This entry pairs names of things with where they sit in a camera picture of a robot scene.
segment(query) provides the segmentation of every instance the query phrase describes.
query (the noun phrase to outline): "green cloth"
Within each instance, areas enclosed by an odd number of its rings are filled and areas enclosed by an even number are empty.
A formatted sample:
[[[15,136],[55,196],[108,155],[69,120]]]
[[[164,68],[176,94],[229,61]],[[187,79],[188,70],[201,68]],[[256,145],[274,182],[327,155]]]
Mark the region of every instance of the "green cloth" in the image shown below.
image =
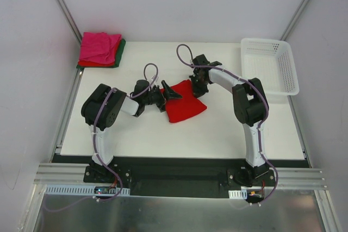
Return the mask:
[[[77,65],[76,68],[77,69],[83,69],[83,68],[116,68],[120,65],[121,62],[121,58],[122,58],[122,54],[123,54],[123,50],[125,49],[125,45],[126,45],[126,41],[125,39],[121,39],[120,45],[116,51],[116,55],[115,55],[115,63],[114,65],[108,66],[108,67],[103,67],[103,66],[81,66],[81,65]]]

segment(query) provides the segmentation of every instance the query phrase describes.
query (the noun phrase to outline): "stack of cloths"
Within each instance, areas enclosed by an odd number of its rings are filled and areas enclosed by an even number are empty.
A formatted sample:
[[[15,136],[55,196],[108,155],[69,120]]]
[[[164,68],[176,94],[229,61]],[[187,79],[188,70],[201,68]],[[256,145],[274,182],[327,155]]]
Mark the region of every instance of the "stack of cloths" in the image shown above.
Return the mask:
[[[76,68],[118,67],[125,45],[126,41],[122,39],[120,34],[108,35],[107,33],[85,32]]]

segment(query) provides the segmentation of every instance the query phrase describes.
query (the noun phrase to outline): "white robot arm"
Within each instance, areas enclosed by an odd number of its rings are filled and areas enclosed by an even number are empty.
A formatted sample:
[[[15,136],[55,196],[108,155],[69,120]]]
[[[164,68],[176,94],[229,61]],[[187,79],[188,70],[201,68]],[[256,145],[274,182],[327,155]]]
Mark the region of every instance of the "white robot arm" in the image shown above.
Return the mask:
[[[129,115],[135,115],[137,110],[139,108],[139,103],[136,101],[130,99],[129,97],[125,97],[122,103],[121,111],[129,114]],[[93,125],[89,125],[91,134],[92,134],[92,139],[94,135],[94,127]],[[114,153],[111,147],[111,143],[105,143],[105,141],[108,141],[108,134],[109,134],[109,128],[105,128],[104,130],[100,130],[99,127],[96,127],[96,151],[100,156],[100,159],[106,164],[109,165],[114,158]],[[92,156],[92,160],[99,164],[102,165],[100,160],[97,157],[97,153],[94,152]]]
[[[228,75],[224,71],[220,71],[217,69],[209,70],[209,79],[212,83],[216,83],[227,91],[232,93],[232,88],[236,85],[242,85],[243,82],[233,78]],[[265,160],[261,157],[260,149],[259,149],[259,141],[258,141],[258,125],[261,121],[255,122],[253,126],[249,126],[244,123],[244,135],[246,142],[246,156],[245,160],[251,167],[258,167],[265,164]],[[260,133],[261,133],[261,141],[262,141],[262,152],[265,152],[264,148],[264,139],[263,139],[263,126],[264,123],[261,124]]]

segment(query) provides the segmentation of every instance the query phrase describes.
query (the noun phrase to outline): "black mounting plate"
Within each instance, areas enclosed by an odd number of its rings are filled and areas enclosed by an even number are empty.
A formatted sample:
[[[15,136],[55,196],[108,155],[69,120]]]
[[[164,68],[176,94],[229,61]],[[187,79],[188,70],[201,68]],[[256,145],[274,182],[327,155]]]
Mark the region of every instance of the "black mounting plate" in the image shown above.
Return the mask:
[[[241,168],[229,168],[227,170],[227,177],[228,177],[228,185],[230,187],[233,187],[235,189],[233,190],[240,190],[241,186],[235,182],[234,176],[235,174],[241,170]],[[252,182],[253,187],[262,187],[262,181],[265,181],[266,187],[274,187],[276,184],[276,179],[273,170],[269,170],[267,173],[261,175],[260,177],[256,178]]]
[[[91,156],[56,154],[52,161],[88,164],[90,160]],[[238,184],[231,181],[228,183],[229,176],[234,173],[233,170],[237,171],[245,166],[245,159],[114,157],[113,162],[124,170],[131,170],[129,187],[127,178],[125,175],[122,177],[122,173],[121,179],[125,181],[124,186],[130,188],[132,196],[155,197],[228,198],[229,190],[240,190]],[[270,160],[270,162],[275,167],[281,168],[310,168],[307,160]],[[273,186],[273,183],[270,185],[270,180],[265,179],[268,187]],[[100,182],[90,177],[85,181]],[[107,183],[110,185],[113,182],[112,176]]]
[[[131,183],[132,172],[129,167],[120,167],[111,162],[108,165],[122,180],[123,187],[129,188]],[[85,169],[83,182],[85,183],[108,183],[112,184],[115,181],[115,176],[103,166],[91,162]]]

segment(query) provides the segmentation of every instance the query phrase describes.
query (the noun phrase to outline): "pink towel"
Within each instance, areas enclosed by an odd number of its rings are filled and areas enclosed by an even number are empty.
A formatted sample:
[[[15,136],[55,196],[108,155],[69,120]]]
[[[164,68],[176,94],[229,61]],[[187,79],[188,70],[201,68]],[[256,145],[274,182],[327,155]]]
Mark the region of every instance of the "pink towel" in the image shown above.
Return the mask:
[[[115,61],[115,45],[121,41],[122,35],[108,35],[107,33],[84,32],[80,61],[97,62],[99,64],[110,64]]]

